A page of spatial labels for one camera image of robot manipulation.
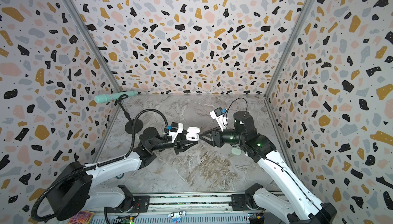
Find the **round black stand base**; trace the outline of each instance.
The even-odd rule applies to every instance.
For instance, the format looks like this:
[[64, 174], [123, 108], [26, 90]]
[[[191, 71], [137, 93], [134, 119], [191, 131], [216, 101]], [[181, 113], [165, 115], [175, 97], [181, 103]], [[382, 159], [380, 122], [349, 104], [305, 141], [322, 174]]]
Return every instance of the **round black stand base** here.
[[[128, 121], [128, 122], [125, 124], [125, 127], [124, 127], [125, 131], [126, 131], [127, 133], [129, 133], [129, 134], [132, 134], [132, 133], [131, 133], [131, 130], [132, 130], [133, 121], [134, 121], [134, 120], [132, 120], [132, 122]], [[142, 128], [143, 128], [143, 123], [142, 123], [142, 121], [139, 120], [139, 119], [136, 120], [135, 133], [138, 133], [139, 131], [141, 131]]]

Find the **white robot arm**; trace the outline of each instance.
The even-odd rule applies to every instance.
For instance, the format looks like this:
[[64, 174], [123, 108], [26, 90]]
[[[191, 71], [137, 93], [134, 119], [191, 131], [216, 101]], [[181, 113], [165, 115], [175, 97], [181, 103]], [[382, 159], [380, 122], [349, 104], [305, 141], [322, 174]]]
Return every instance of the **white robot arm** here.
[[201, 139], [212, 146], [235, 144], [263, 168], [282, 190], [288, 201], [284, 201], [263, 186], [255, 184], [246, 190], [246, 202], [250, 209], [262, 207], [272, 212], [286, 224], [332, 223], [337, 211], [330, 203], [322, 201], [310, 192], [285, 163], [273, 143], [264, 135], [257, 133], [254, 120], [247, 111], [238, 111], [233, 115], [234, 129], [222, 130], [222, 122], [213, 116], [221, 108], [212, 111], [219, 127], [200, 135]]
[[98, 207], [116, 207], [122, 212], [129, 211], [135, 199], [125, 186], [119, 185], [111, 189], [97, 186], [117, 175], [148, 166], [156, 158], [153, 153], [155, 150], [173, 148], [175, 153], [179, 154], [198, 143], [199, 128], [190, 127], [186, 132], [183, 130], [182, 123], [172, 123], [165, 130], [167, 134], [160, 136], [157, 129], [146, 128], [139, 137], [138, 146], [126, 156], [85, 165], [79, 162], [70, 163], [45, 195], [55, 213], [46, 217], [38, 217], [32, 209], [32, 217], [36, 221], [45, 221], [53, 217], [62, 221], [74, 216], [82, 209]]

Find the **marble floor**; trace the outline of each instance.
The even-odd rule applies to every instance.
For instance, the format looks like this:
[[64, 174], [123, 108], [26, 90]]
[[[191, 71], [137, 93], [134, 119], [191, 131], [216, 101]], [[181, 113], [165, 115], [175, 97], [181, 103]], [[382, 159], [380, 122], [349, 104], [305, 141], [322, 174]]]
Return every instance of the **marble floor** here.
[[[133, 118], [141, 110], [154, 108], [171, 122], [184, 123], [184, 129], [199, 127], [202, 132], [217, 127], [209, 113], [219, 107], [228, 108], [238, 97], [248, 102], [248, 111], [254, 118], [257, 132], [266, 135], [281, 151], [278, 139], [269, 118], [262, 95], [137, 95], [124, 100], [124, 107]], [[228, 127], [233, 128], [233, 113], [245, 109], [244, 100], [236, 101], [228, 114]], [[154, 112], [141, 115], [144, 126], [155, 127], [159, 132], [164, 127], [162, 118]], [[99, 162], [125, 154], [131, 143], [131, 135], [124, 126], [127, 120], [122, 111], [99, 156]], [[232, 147], [212, 147], [200, 140], [184, 153], [176, 155], [173, 149], [155, 151], [157, 158], [147, 167], [125, 173], [121, 179], [112, 178], [102, 183], [105, 187], [127, 186], [131, 192], [204, 192], [244, 191], [254, 183], [268, 190], [278, 190], [272, 178], [254, 161], [245, 156], [231, 154]]]

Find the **terrazzo patterned wall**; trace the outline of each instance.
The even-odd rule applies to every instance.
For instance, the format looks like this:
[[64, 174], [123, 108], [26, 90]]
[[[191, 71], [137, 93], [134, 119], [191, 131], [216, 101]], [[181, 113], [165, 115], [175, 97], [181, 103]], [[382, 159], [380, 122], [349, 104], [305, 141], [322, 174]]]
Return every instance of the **terrazzo patterned wall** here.
[[35, 223], [35, 200], [90, 162], [114, 105], [94, 102], [111, 87], [62, 1], [0, 1], [0, 223]]
[[124, 90], [264, 93], [305, 0], [73, 0]]
[[393, 223], [393, 2], [317, 0], [268, 100], [334, 223]]

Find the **metal frame edge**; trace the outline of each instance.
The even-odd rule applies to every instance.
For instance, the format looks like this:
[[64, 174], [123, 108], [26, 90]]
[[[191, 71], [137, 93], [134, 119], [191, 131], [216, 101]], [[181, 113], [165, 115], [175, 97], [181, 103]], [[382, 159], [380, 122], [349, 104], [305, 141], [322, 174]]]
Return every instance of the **metal frame edge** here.
[[268, 114], [269, 114], [270, 120], [272, 121], [273, 129], [274, 129], [274, 132], [276, 133], [276, 136], [277, 136], [277, 139], [278, 139], [278, 143], [280, 144], [282, 155], [284, 156], [284, 160], [287, 163], [287, 165], [291, 168], [291, 170], [294, 172], [294, 174], [297, 177], [299, 177], [297, 171], [295, 170], [295, 165], [293, 164], [293, 162], [291, 160], [291, 157], [289, 156], [288, 150], [286, 149], [286, 144], [284, 142], [285, 140], [281, 136], [281, 133], [278, 130], [277, 123], [274, 120], [273, 109], [272, 109], [270, 103], [266, 100], [266, 98], [264, 99], [264, 102], [265, 102], [266, 109], [268, 110]]
[[90, 47], [91, 51], [96, 56], [98, 63], [100, 64], [102, 70], [104, 71], [105, 75], [107, 75], [110, 83], [112, 84], [112, 88], [116, 93], [121, 92], [119, 83], [113, 76], [109, 66], [106, 64], [103, 55], [98, 50], [98, 46], [96, 45], [96, 42], [94, 41], [91, 34], [88, 32], [86, 25], [83, 23], [81, 16], [78, 10], [76, 9], [75, 4], [72, 2], [72, 0], [61, 0], [61, 1], [63, 2], [64, 7], [67, 9], [68, 13], [71, 15], [72, 19], [74, 20], [76, 27], [78, 27], [79, 31], [81, 32], [81, 35], [86, 40], [87, 45]]
[[96, 153], [94, 154], [94, 157], [92, 158], [91, 163], [96, 163], [96, 162], [98, 162], [98, 158], [99, 158], [99, 156], [101, 155], [101, 152], [102, 152], [102, 150], [103, 150], [103, 148], [104, 148], [104, 145], [105, 145], [105, 143], [106, 143], [106, 140], [107, 140], [108, 137], [109, 137], [109, 133], [111, 132], [112, 127], [113, 127], [113, 125], [115, 124], [117, 115], [119, 114], [120, 110], [121, 110], [121, 109], [120, 109], [120, 106], [117, 105], [117, 106], [115, 107], [115, 112], [113, 113], [112, 120], [109, 122], [109, 126], [108, 126], [108, 128], [106, 129], [106, 133], [104, 134], [104, 137], [102, 138], [102, 142], [101, 142], [101, 144], [99, 145], [98, 150], [97, 150]]
[[[91, 51], [93, 52], [94, 56], [96, 57], [98, 63], [100, 64], [102, 70], [104, 71], [105, 75], [108, 77], [110, 83], [112, 84], [112, 88], [114, 89], [114, 92], [116, 92], [116, 93], [121, 92], [119, 83], [117, 82], [117, 80], [113, 76], [112, 71], [110, 70], [109, 66], [106, 64], [101, 52], [98, 50], [98, 46], [96, 45], [96, 42], [94, 41], [91, 34], [88, 32], [86, 25], [83, 23], [81, 16], [75, 7], [75, 4], [72, 2], [72, 0], [61, 0], [61, 1], [63, 2], [64, 7], [67, 9], [68, 13], [71, 15], [72, 19], [74, 20], [76, 27], [81, 32], [81, 35], [86, 40], [87, 45], [90, 47]], [[103, 150], [106, 140], [108, 139], [109, 133], [112, 130], [112, 127], [114, 125], [114, 122], [117, 118], [119, 111], [120, 111], [120, 107], [119, 106], [115, 107], [115, 111], [112, 116], [112, 120], [109, 122], [109, 126], [106, 130], [106, 133], [104, 134], [104, 137], [102, 138], [102, 142], [99, 145], [98, 150], [96, 151], [96, 153], [94, 154], [94, 156], [91, 160], [92, 163], [96, 163], [98, 161], [98, 158]]]
[[299, 19], [297, 20], [291, 35], [289, 36], [288, 43], [286, 44], [284, 51], [282, 52], [282, 55], [280, 57], [280, 60], [278, 61], [275, 71], [272, 75], [272, 78], [270, 80], [269, 86], [266, 89], [265, 92], [265, 97], [269, 97], [270, 93], [273, 91], [274, 84], [277, 82], [277, 79], [279, 78], [279, 75], [281, 74], [281, 69], [283, 68], [286, 59], [288, 58], [289, 53], [291, 52], [291, 49], [296, 42], [296, 36], [299, 34], [299, 32], [302, 30], [304, 23], [307, 21], [307, 16], [309, 15], [311, 8], [314, 5], [315, 0], [306, 0], [304, 3], [304, 6], [302, 8], [302, 11], [299, 15]]

